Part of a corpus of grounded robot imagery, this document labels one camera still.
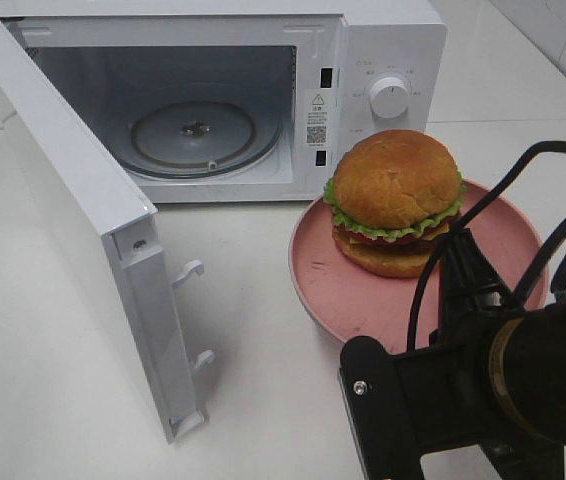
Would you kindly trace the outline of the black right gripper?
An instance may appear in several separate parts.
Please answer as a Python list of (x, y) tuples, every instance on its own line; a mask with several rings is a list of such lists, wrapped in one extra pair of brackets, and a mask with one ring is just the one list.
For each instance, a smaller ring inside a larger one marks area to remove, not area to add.
[(566, 295), (539, 310), (501, 310), (510, 296), (463, 229), (440, 262), (439, 337), (461, 346), (461, 364), (491, 412), (566, 445)]

